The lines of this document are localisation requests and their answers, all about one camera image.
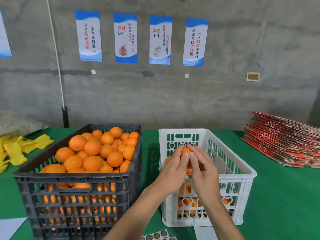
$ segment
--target white pipe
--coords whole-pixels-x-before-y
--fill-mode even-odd
[[[57,58],[57,64],[58,64],[58,73],[59,73],[60,88],[61,88],[62,106],[63,106],[63,109],[64,109],[65,106],[64,106],[64,98],[63,98],[63,89],[62,89],[62,79],[61,79],[61,72],[60,72],[60,65],[59,65],[59,57],[58,57],[58,50],[57,50],[56,38],[55,38],[55,36],[54,36],[54,25],[52,24],[52,18],[51,18],[49,0],[47,0],[47,5],[48,5],[48,12],[49,12],[49,18],[50,18],[50,24],[51,24],[53,42],[54,42],[54,49],[55,49],[55,51],[56,51],[56,58]]]

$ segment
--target black pole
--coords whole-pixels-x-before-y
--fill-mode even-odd
[[[69,128],[69,118],[68,118],[68,109],[67,107],[62,108],[62,118],[64,128]]]

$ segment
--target blue and white poster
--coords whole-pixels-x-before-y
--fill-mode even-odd
[[[0,10],[0,57],[11,57],[12,53],[6,33],[5,24],[3,23],[2,13]]]
[[[202,67],[205,56],[208,20],[188,18],[184,40],[183,65]]]
[[[172,19],[167,16],[150,16],[150,64],[170,65]]]
[[[80,60],[102,61],[99,12],[75,10]]]
[[[120,63],[138,63],[137,15],[113,13],[115,60]]]

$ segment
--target person's left hand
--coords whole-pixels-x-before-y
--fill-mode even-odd
[[[190,153],[186,152],[181,156],[181,150],[183,148],[184,145],[180,145],[174,151],[166,166],[152,183],[152,185],[157,187],[160,192],[163,192],[163,197],[167,197],[177,191],[186,179]]]

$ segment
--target concrete wall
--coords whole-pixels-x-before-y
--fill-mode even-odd
[[[49,1],[72,127],[242,129],[252,110],[318,120],[320,0]],[[0,8],[13,54],[0,58],[0,109],[61,126],[46,0],[0,0]],[[103,62],[80,61],[74,9],[100,13]],[[116,63],[113,12],[138,16],[138,64]],[[171,65],[149,64],[150,15],[173,16]],[[182,66],[189,17],[209,19],[203,67]],[[246,82],[247,71],[260,81]]]

